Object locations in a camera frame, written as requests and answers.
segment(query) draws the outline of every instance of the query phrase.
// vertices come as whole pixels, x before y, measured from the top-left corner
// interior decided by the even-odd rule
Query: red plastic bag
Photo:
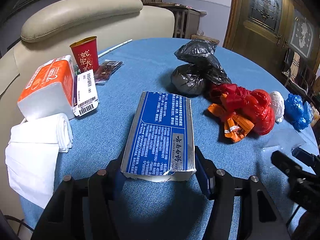
[[[228,112],[237,111],[254,123],[253,130],[259,135],[269,133],[275,124],[275,114],[270,107],[270,95],[262,89],[253,91],[236,84],[212,85],[211,99],[219,94],[227,94],[225,108]]]

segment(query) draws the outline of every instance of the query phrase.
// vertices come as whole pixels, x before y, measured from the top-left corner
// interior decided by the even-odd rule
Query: sofa headrest cushion
[[[141,0],[61,0],[32,15],[22,26],[21,39],[43,41],[85,22],[142,10]]]

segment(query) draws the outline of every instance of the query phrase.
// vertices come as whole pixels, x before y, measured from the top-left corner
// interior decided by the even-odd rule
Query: white rod
[[[125,41],[125,42],[123,42],[123,43],[120,43],[119,45],[116,45],[116,46],[112,47],[111,49],[108,49],[108,50],[102,52],[101,54],[98,55],[98,58],[99,58],[99,57],[102,57],[103,55],[106,55],[107,53],[109,53],[110,51],[113,51],[113,50],[116,49],[116,48],[121,47],[121,46],[124,45],[124,44],[129,43],[130,41],[132,41],[132,39],[131,39],[131,40],[128,40],[128,41]]]

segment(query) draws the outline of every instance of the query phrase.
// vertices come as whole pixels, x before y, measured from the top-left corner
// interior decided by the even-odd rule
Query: blue tablecloth
[[[59,153],[55,171],[56,189],[64,175],[75,179],[91,176],[117,158],[124,147],[142,91],[173,92],[170,75],[183,64],[174,52],[185,39],[153,38],[132,41],[100,58],[120,60],[125,65],[103,86],[97,86],[100,99],[97,111],[70,121],[74,142],[68,153]],[[264,69],[250,60],[217,47],[215,56],[233,83],[249,90],[279,91],[284,99],[287,89]],[[191,99],[195,145],[205,158],[213,160],[233,176],[248,178],[258,174],[276,203],[285,221],[296,207],[286,197],[287,178],[277,169],[269,169],[262,146],[279,129],[292,129],[283,121],[264,136],[249,135],[236,144],[226,143],[221,136],[221,123],[205,112],[209,101],[202,96]],[[304,149],[318,155],[311,127],[300,132],[307,142]],[[310,168],[300,163],[306,171]],[[43,209],[21,197],[27,223],[35,227]],[[188,182],[152,183],[128,180],[121,197],[111,211],[120,239],[202,239],[213,201],[208,201],[193,176]],[[297,226],[300,209],[291,224]],[[239,197],[236,197],[232,230],[229,239],[236,239],[239,217]]]

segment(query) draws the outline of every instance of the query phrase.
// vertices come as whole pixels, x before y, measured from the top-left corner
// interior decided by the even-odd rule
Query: leather sofa
[[[89,36],[97,36],[100,51],[129,39],[172,37],[173,28],[171,11],[143,6],[140,0],[61,0],[25,22],[22,41],[0,59],[0,209],[4,214],[22,218],[18,196],[9,187],[4,150],[11,127],[23,119],[17,99],[35,70],[50,59],[72,55],[69,45]]]

